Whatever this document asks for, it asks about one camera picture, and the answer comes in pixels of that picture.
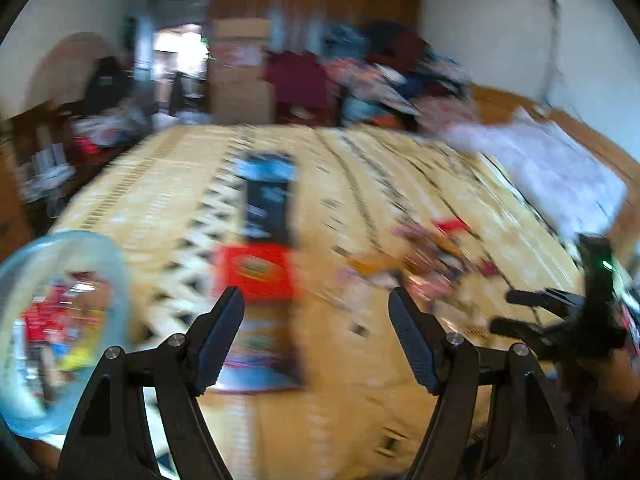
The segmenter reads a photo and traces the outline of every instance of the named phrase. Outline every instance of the white cloth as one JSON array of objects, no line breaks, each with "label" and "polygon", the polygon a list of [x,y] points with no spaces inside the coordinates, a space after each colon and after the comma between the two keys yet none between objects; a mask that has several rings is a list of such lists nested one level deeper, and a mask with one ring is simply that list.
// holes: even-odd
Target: white cloth
[{"label": "white cloth", "polygon": [[522,108],[510,124],[454,124],[441,140],[463,153],[494,156],[524,198],[565,240],[604,234],[626,186],[554,122],[538,123]]}]

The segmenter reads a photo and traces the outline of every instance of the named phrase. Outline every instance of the wall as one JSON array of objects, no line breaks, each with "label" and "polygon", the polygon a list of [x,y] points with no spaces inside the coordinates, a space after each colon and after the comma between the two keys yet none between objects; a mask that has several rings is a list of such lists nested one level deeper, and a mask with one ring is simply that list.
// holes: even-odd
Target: wall
[{"label": "wall", "polygon": [[[640,44],[611,0],[558,0],[552,104],[640,160]],[[422,0],[420,31],[482,85],[537,98],[550,45],[548,0]]]},{"label": "wall", "polygon": [[120,52],[124,18],[144,5],[145,0],[29,0],[0,44],[0,113],[24,111],[33,70],[61,39],[94,32]]}]

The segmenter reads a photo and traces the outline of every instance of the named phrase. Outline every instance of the screw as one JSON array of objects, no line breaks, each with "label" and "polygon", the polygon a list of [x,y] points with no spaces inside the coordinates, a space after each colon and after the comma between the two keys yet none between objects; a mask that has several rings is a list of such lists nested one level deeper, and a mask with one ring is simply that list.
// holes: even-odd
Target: screw
[{"label": "screw", "polygon": [[459,334],[458,332],[449,332],[445,336],[445,339],[447,343],[449,343],[452,346],[460,346],[465,340],[465,338],[462,337],[462,334]]},{"label": "screw", "polygon": [[110,346],[104,351],[104,356],[107,359],[115,359],[120,355],[120,347],[119,346]]},{"label": "screw", "polygon": [[513,345],[513,351],[516,353],[516,355],[522,357],[529,354],[529,348],[527,348],[527,346],[523,345],[522,343],[516,343],[515,345]]},{"label": "screw", "polygon": [[169,343],[169,346],[180,346],[182,343],[184,343],[185,340],[185,336],[184,334],[173,334],[171,336],[169,336],[169,339],[167,340],[167,342]]}]

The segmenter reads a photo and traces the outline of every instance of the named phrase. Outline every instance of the bed frame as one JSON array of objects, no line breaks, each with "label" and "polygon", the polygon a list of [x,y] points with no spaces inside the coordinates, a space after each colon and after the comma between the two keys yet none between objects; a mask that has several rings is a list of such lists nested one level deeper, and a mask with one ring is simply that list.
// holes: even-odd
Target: bed frame
[{"label": "bed frame", "polygon": [[[471,85],[471,88],[482,124],[507,123],[513,111],[520,106],[533,116],[539,116],[531,99],[495,88],[476,85]],[[640,164],[611,140],[563,111],[554,109],[547,118],[558,123],[626,184],[625,203],[608,235],[615,245],[617,258],[628,264],[640,237]]]}]

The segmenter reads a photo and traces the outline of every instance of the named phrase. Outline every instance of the plastic container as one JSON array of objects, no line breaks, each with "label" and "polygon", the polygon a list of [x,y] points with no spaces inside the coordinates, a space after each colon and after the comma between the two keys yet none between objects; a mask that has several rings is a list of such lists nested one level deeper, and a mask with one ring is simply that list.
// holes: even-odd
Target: plastic container
[{"label": "plastic container", "polygon": [[0,267],[0,413],[18,435],[37,439],[65,434],[94,365],[75,373],[46,409],[20,378],[13,348],[14,322],[31,305],[38,285],[66,272],[93,270],[111,284],[95,361],[110,345],[126,348],[129,327],[129,287],[119,248],[107,236],[69,231],[34,240]]}]

